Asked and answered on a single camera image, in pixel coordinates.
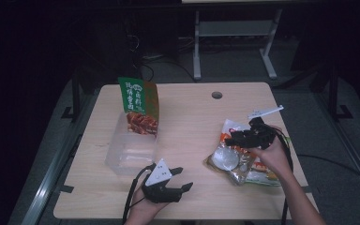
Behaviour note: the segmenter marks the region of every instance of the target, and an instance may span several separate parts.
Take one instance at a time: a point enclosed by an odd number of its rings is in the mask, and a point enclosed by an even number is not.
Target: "plastic bag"
[[[256,155],[237,146],[226,146],[224,140],[231,138],[232,131],[245,129],[250,129],[250,126],[226,119],[217,149],[205,159],[204,163],[215,171],[228,174],[237,186],[245,183],[279,186],[277,177],[260,162]]]

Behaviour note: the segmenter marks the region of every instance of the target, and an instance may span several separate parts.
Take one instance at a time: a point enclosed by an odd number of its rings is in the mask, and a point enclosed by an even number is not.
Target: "hole in table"
[[[223,94],[221,94],[221,92],[212,92],[212,98],[221,99],[222,97],[223,97]]]

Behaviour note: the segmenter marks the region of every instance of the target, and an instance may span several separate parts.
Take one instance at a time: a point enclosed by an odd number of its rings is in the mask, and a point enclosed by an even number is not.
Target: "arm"
[[[277,175],[285,192],[294,224],[325,224],[294,177],[278,137],[265,150],[253,148],[248,151],[256,154],[262,163]]]

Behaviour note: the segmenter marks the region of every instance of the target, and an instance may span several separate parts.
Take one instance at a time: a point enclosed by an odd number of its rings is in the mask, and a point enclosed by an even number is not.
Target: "table leg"
[[[282,13],[282,9],[278,9],[275,18],[271,23],[270,31],[268,33],[267,43],[265,44],[265,47],[263,49],[260,49],[262,61],[264,62],[265,68],[267,69],[268,76],[273,80],[277,78],[277,74],[276,71],[274,70],[273,65],[271,64],[271,60],[268,54],[270,53],[271,45],[273,44],[274,37],[276,35],[281,13]]]

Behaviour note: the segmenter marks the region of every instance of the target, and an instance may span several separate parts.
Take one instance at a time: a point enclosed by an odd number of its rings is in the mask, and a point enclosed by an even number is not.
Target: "wooden table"
[[[269,86],[262,82],[171,83],[158,84],[157,90],[160,118],[156,160],[164,158],[170,168],[184,168],[168,187],[194,182],[179,203],[171,203],[157,218],[280,219],[284,203],[281,187],[236,187],[225,174],[203,165],[218,146],[225,119],[247,124],[253,110],[277,106]],[[215,91],[222,93],[222,99],[212,98]],[[67,176],[65,186],[74,189],[61,192],[54,208],[57,218],[122,217],[133,177],[117,176],[104,163],[122,111],[119,86],[104,86]],[[279,112],[263,120],[287,134]],[[297,180],[307,186],[293,148],[292,159]],[[308,197],[315,205],[310,193]]]

